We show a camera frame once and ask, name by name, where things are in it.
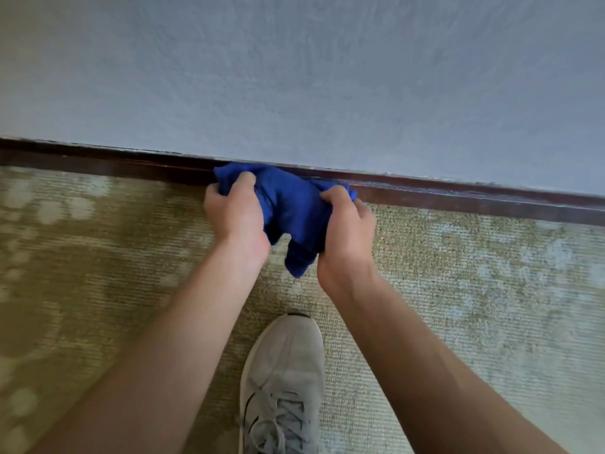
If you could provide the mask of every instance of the blue microfiber towel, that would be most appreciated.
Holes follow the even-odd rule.
[[[264,231],[271,245],[275,245],[282,234],[292,237],[285,256],[285,267],[290,274],[299,278],[326,246],[326,230],[332,206],[320,197],[320,192],[337,183],[322,180],[303,180],[277,167],[264,164],[231,162],[215,167],[218,191],[229,194],[231,186],[244,171],[256,175],[254,191],[261,204]],[[350,190],[351,200],[357,192]]]

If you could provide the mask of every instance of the carpet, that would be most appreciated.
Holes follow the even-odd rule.
[[[204,188],[0,167],[0,452],[27,450],[132,342],[213,244]],[[574,453],[605,446],[605,228],[371,206],[381,272],[430,328]],[[409,445],[313,265],[273,248],[186,453],[235,453],[238,385],[288,309],[326,344],[324,453]]]

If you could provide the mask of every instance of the dark wood baseboard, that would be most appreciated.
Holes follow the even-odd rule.
[[[216,181],[212,169],[226,162],[169,152],[0,138],[0,165],[4,166],[209,184]],[[360,198],[376,204],[605,226],[605,197],[298,166],[278,167],[302,177],[350,183]]]

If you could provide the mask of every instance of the gray sneaker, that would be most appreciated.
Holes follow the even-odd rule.
[[[257,339],[239,389],[239,454],[316,454],[326,373],[320,328],[277,318]]]

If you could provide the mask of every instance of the light blue wall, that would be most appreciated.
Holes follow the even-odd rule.
[[[605,0],[0,0],[0,134],[605,195]]]

